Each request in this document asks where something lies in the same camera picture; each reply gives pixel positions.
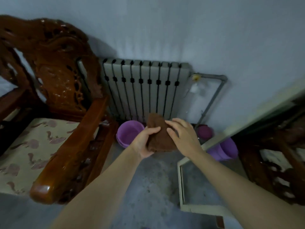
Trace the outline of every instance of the person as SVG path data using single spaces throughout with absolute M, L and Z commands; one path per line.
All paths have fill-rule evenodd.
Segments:
M 246 180 L 214 160 L 200 146 L 190 123 L 166 121 L 178 150 L 207 177 L 244 229 L 304 228 L 305 217 L 287 202 Z M 141 160 L 149 157 L 149 135 L 161 128 L 145 128 L 120 156 L 61 211 L 51 228 L 107 229 Z

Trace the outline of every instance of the brown cloth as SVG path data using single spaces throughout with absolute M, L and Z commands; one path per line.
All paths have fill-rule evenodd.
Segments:
M 147 149 L 152 152 L 171 152 L 177 150 L 177 147 L 166 129 L 171 128 L 165 123 L 164 118 L 157 113 L 150 113 L 148 116 L 147 127 L 155 128 L 161 127 L 158 133 L 154 133 L 149 136 L 147 141 Z

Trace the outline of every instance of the hand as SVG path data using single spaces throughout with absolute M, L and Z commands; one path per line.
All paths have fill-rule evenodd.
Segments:
M 148 140 L 148 136 L 154 133 L 157 133 L 161 130 L 161 127 L 156 128 L 145 128 L 142 132 L 140 132 L 137 137 L 133 140 L 133 142 L 130 144 L 130 148 L 134 150 L 136 153 L 138 153 L 143 158 L 148 158 L 150 155 L 153 154 L 153 152 L 150 152 L 146 148 L 146 143 Z
M 178 132 L 179 137 L 171 128 L 166 129 L 178 150 L 184 156 L 189 158 L 192 153 L 202 151 L 196 132 L 190 123 L 179 118 L 173 118 L 173 121 L 165 121 L 165 123 L 172 126 Z

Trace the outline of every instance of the white frame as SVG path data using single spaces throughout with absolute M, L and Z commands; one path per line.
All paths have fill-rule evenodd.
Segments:
M 237 134 L 243 129 L 249 127 L 255 122 L 263 119 L 273 111 L 284 107 L 288 102 L 298 98 L 305 94 L 305 78 L 299 79 L 287 88 L 282 89 L 276 93 L 273 98 L 263 104 L 261 104 L 256 111 L 246 117 L 243 121 L 235 123 L 227 127 L 223 132 L 219 133 L 215 137 L 205 142 L 201 147 L 203 150 L 215 146 L 216 144 L 224 141 L 225 139 Z M 177 163 L 178 169 L 178 184 L 179 184 L 179 197 L 180 197 L 180 209 L 186 212 L 207 214 L 207 215 L 219 215 L 233 217 L 233 214 L 224 206 L 220 205 L 186 205 L 184 203 L 183 192 L 183 177 L 182 177 L 182 165 L 189 162 L 188 158 L 183 158 Z

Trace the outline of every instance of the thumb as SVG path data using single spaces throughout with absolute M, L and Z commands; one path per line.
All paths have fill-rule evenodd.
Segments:
M 175 142 L 175 144 L 176 144 L 179 140 L 179 137 L 177 136 L 175 131 L 172 130 L 171 128 L 167 128 L 166 131 L 170 135 L 170 138 L 173 139 L 173 142 Z
M 151 135 L 151 134 L 154 134 L 154 133 L 159 132 L 160 130 L 161 130 L 161 127 L 159 126 L 159 127 L 156 127 L 156 128 L 146 128 L 146 129 L 144 130 L 144 132 L 145 132 L 145 134 L 147 134 L 147 135 Z

